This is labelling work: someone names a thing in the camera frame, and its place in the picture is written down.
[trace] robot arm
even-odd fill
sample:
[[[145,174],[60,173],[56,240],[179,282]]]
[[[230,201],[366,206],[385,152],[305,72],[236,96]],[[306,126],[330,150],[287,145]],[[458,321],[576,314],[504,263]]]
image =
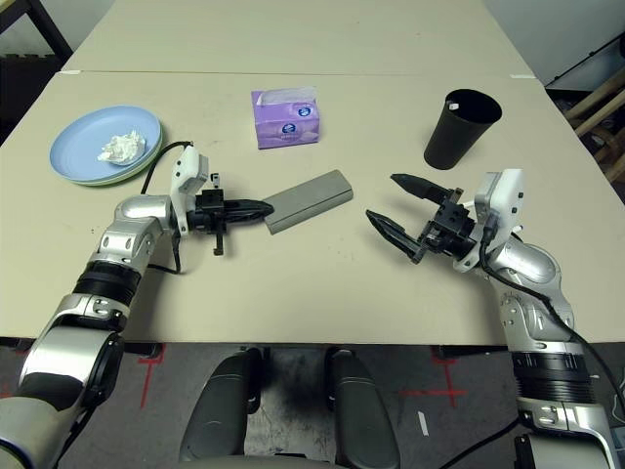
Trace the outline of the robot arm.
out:
[[[110,396],[124,350],[120,333],[164,234],[221,235],[226,223],[272,212],[263,202],[224,201],[221,189],[195,196],[207,179],[208,159],[187,147],[174,165],[169,196],[137,195],[115,208],[73,291],[33,344],[16,395],[0,400],[0,467],[54,467]],[[214,203],[207,206],[207,198]]]
[[[520,467],[618,468],[582,346],[559,324],[570,329],[574,325],[561,290],[560,266],[549,253],[515,235],[524,198],[522,171],[487,173],[475,201],[466,204],[458,203],[460,189],[447,190],[404,174],[392,179],[407,192],[436,203],[438,211],[417,239],[387,217],[367,211],[376,230],[413,262],[419,263],[427,251],[444,253],[454,259],[455,270],[473,270],[497,292],[519,383],[521,423],[534,430],[517,440]],[[471,207],[476,220],[470,217]],[[548,299],[560,320],[540,298]]]

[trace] white tape on floor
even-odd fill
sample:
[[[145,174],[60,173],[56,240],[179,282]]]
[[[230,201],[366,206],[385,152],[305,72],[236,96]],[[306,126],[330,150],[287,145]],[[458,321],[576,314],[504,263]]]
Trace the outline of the white tape on floor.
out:
[[[429,437],[430,433],[428,433],[428,424],[426,423],[426,415],[421,410],[417,412],[417,416],[419,417],[419,425],[421,425],[421,431],[423,432],[424,437]]]

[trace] black cable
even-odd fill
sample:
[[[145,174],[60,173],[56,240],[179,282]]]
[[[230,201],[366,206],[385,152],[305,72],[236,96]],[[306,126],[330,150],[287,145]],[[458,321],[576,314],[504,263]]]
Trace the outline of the black cable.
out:
[[[594,51],[591,51],[588,53],[588,56],[586,56],[584,59],[582,59],[581,61],[579,61],[577,64],[570,66],[569,68],[567,68],[565,71],[563,71],[560,75],[556,75],[554,77],[553,80],[551,80],[549,83],[547,83],[545,85],[545,87],[548,87],[550,85],[553,85],[554,83],[556,83],[558,80],[560,80],[563,76],[565,76],[567,73],[569,73],[570,71],[572,71],[575,68],[578,68],[580,65],[584,64],[587,60],[589,60],[591,57],[594,57],[598,52],[601,52],[603,49],[605,49],[607,46],[609,46],[612,42],[614,41],[618,41],[619,39],[621,39],[622,37],[625,37],[625,32],[621,32],[618,36],[610,39],[609,41],[607,41],[605,44],[602,45],[602,47],[600,47],[599,49],[596,49]]]
[[[176,270],[170,269],[169,267],[159,266],[158,264],[147,264],[149,269],[156,269],[157,271],[164,272],[166,274],[173,274],[177,276],[180,274],[182,270],[182,265],[180,262],[180,234],[174,234],[172,236],[172,252],[174,253],[174,263],[176,264]]]
[[[158,160],[170,149],[174,149],[175,147],[188,147],[189,145],[193,145],[191,141],[179,141],[173,142],[162,149],[156,154],[156,157],[149,165],[149,169],[147,170],[146,180],[144,181],[144,186],[141,188],[141,194],[145,194],[147,192],[147,187],[149,186],[149,181],[152,179],[152,174],[154,174],[154,169],[156,169],[156,163]],[[180,262],[180,235],[176,234],[172,238],[172,251],[174,253],[174,262],[176,263],[176,270],[170,269],[169,267],[159,266],[158,264],[147,264],[149,269],[156,269],[157,271],[164,272],[166,274],[178,275],[181,270],[181,262]]]
[[[154,157],[154,160],[149,165],[149,169],[147,170],[146,180],[144,181],[144,186],[141,189],[141,193],[147,192],[147,186],[149,186],[149,180],[152,179],[152,174],[154,173],[154,169],[156,169],[156,164],[158,163],[158,160],[163,156],[163,154],[165,154],[167,151],[175,147],[186,148],[189,145],[193,145],[193,142],[180,141],[180,142],[174,142],[160,149],[158,153],[156,154],[156,156]]]
[[[455,463],[457,463],[461,459],[467,457],[472,452],[474,452],[474,451],[480,449],[481,447],[484,447],[484,446],[488,445],[489,443],[494,442],[498,438],[501,438],[504,435],[510,433],[520,423],[521,423],[521,421],[517,417],[515,420],[510,422],[508,425],[506,425],[504,428],[502,428],[498,432],[493,433],[489,437],[484,438],[480,442],[475,443],[473,446],[468,447],[467,449],[465,449],[461,453],[459,453],[459,454],[455,455],[454,457],[452,457],[451,459],[449,459],[446,463],[444,463],[442,466],[440,466],[440,469],[447,469],[447,468],[453,466]]]
[[[619,391],[616,378],[612,374],[612,371],[609,369],[609,366],[607,366],[602,356],[599,355],[599,352],[595,350],[595,347],[593,347],[584,337],[582,337],[579,333],[577,333],[575,330],[570,328],[563,321],[563,319],[560,317],[560,315],[556,312],[556,310],[552,306],[551,298],[549,298],[547,295],[543,295],[542,293],[538,293],[537,291],[534,291],[531,288],[527,288],[526,286],[519,285],[517,283],[514,283],[511,280],[508,280],[505,277],[500,276],[490,266],[488,266],[488,264],[486,263],[486,248],[488,247],[488,244],[490,244],[490,241],[494,238],[494,234],[496,232],[496,229],[492,226],[492,224],[491,226],[488,226],[489,222],[491,222],[490,218],[486,221],[486,224],[484,225],[483,237],[479,245],[479,266],[481,267],[481,269],[485,271],[487,274],[489,274],[491,277],[501,281],[503,284],[508,285],[511,288],[514,288],[515,290],[522,291],[523,293],[527,293],[528,295],[533,296],[537,300],[540,300],[543,303],[543,305],[545,305],[545,308],[547,308],[547,311],[549,312],[549,316],[551,317],[551,320],[559,328],[564,330],[566,333],[570,334],[570,336],[573,337],[577,342],[582,344],[582,346],[595,358],[595,360],[597,360],[600,367],[604,370],[605,376],[607,376],[607,380],[609,381],[609,384],[612,386],[612,389],[614,390],[614,392],[616,393],[616,396],[618,397],[618,402],[621,406],[621,410],[625,414],[625,401],[623,400],[623,395]]]
[[[62,446],[61,454],[59,455],[59,458],[57,459],[57,463],[55,464],[55,468],[59,467],[59,461],[65,455],[65,453],[67,452],[69,447],[71,447],[71,445],[76,441],[78,436],[85,429],[85,427],[89,423],[89,420],[91,419],[91,417],[93,416],[95,411],[96,411],[96,407],[95,406],[88,408],[85,411],[85,413],[83,414],[83,416],[80,419],[80,421],[79,422],[74,422],[74,424],[71,426],[71,430],[69,430],[69,436],[67,437],[67,440],[65,440],[65,443]]]

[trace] stacked plates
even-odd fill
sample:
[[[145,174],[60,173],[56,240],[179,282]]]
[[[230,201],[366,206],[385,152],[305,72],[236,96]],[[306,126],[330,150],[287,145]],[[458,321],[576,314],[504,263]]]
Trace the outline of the stacked plates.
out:
[[[102,147],[113,135],[136,130],[146,139],[144,154],[120,166],[98,161]],[[69,124],[50,149],[50,164],[69,181],[84,186],[119,183],[144,170],[154,160],[162,143],[160,123],[141,107],[115,106],[90,112]]]

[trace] tissue box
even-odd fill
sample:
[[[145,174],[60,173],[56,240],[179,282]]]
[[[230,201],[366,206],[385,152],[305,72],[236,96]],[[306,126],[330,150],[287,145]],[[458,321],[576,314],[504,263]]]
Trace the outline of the tissue box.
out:
[[[253,91],[259,149],[319,141],[319,113],[312,87]]]

